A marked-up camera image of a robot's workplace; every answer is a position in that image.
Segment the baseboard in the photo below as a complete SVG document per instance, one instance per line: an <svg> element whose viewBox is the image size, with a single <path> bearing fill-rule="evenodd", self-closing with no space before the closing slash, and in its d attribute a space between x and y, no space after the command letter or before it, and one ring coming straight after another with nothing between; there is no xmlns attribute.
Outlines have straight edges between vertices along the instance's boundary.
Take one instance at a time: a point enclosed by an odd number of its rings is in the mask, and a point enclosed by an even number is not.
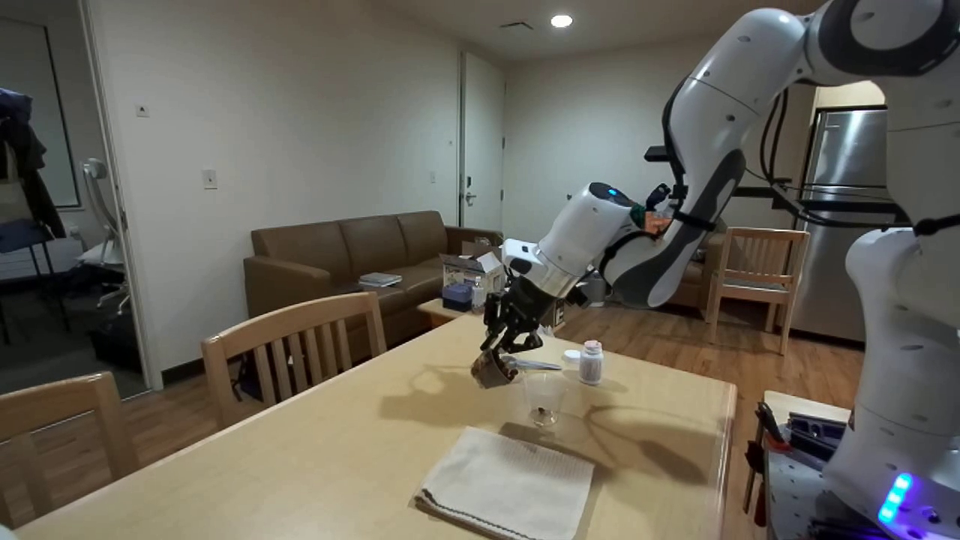
<svg viewBox="0 0 960 540"><path fill-rule="evenodd" d="M202 356L190 359L190 362L180 362L180 365L172 365L159 378L162 378L165 387L172 387L172 384L180 384L180 380L197 378L197 375L204 375L204 359Z"/></svg>

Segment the brown sofa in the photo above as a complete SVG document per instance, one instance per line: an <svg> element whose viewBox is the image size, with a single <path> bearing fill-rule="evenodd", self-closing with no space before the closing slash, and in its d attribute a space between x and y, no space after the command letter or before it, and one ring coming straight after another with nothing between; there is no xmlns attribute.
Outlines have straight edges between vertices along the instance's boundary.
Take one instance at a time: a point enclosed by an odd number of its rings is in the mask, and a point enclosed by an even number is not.
<svg viewBox="0 0 960 540"><path fill-rule="evenodd" d="M416 335L424 300L442 293L442 254L500 238L447 227L442 213L397 213L251 232L255 254L242 261L247 309L262 316L309 298L357 290L364 274L397 274L401 286L382 290L389 343Z"/></svg>

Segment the wall outlet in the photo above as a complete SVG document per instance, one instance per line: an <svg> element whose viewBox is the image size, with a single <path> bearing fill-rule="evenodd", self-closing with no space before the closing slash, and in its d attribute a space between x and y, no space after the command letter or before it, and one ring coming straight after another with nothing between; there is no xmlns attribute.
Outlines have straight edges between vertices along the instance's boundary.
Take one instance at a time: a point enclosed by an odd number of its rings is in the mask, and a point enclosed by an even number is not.
<svg viewBox="0 0 960 540"><path fill-rule="evenodd" d="M212 167L202 170L202 183L204 183L204 192L215 192L215 170Z"/></svg>

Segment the chair backrest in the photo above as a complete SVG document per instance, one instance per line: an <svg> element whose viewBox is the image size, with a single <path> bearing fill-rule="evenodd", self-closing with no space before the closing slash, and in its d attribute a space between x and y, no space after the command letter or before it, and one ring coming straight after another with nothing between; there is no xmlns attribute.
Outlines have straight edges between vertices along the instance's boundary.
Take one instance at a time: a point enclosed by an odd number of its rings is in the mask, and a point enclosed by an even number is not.
<svg viewBox="0 0 960 540"><path fill-rule="evenodd" d="M112 371L55 380L0 396L0 444L11 444L11 451L17 453L14 467L28 486L28 497L36 517L47 513L55 500L46 474L36 461L30 436L77 413L93 413L105 442L105 461L112 474L124 476L136 471L138 460L124 429L120 396ZM11 525L11 508L6 508L3 493L0 521Z"/></svg>
<svg viewBox="0 0 960 540"><path fill-rule="evenodd" d="M251 362L268 404L294 396L355 365L364 353L382 353L384 318L372 290L338 293L263 313L204 343L204 370L219 427L242 410L233 396L236 362Z"/></svg>
<svg viewBox="0 0 960 540"><path fill-rule="evenodd" d="M795 227L730 227L718 278L760 288L795 288L807 254L807 232Z"/></svg>

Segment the wooden chair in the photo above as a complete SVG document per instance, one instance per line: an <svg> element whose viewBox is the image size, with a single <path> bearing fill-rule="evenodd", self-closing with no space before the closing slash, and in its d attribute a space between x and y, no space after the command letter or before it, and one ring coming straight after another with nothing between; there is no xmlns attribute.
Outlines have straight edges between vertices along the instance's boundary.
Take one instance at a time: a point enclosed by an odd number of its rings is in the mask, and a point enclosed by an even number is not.
<svg viewBox="0 0 960 540"><path fill-rule="evenodd" d="M32 517L47 513L55 500L46 471L36 461L30 436L77 413L93 413L105 442L105 461L112 467L112 476L117 481L136 471L138 460L124 429L120 396L112 371L55 380L0 396L0 444L10 444L14 453L14 467L28 486ZM3 493L0 521L11 525L11 508L6 503Z"/></svg>
<svg viewBox="0 0 960 540"><path fill-rule="evenodd" d="M294 302L210 335L204 365L215 424L228 427L232 418L262 407L249 400L241 403L236 362L255 365L263 404L277 404L352 370L361 359L352 347L364 347L364 343L357 344L361 330L366 330L370 347L364 353L387 351L382 302L370 290Z"/></svg>
<svg viewBox="0 0 960 540"><path fill-rule="evenodd" d="M730 227L708 290L711 343L718 343L720 302L725 298L753 300L772 302L766 322L768 333L774 330L776 309L782 309L780 353L787 353L804 254L807 232Z"/></svg>

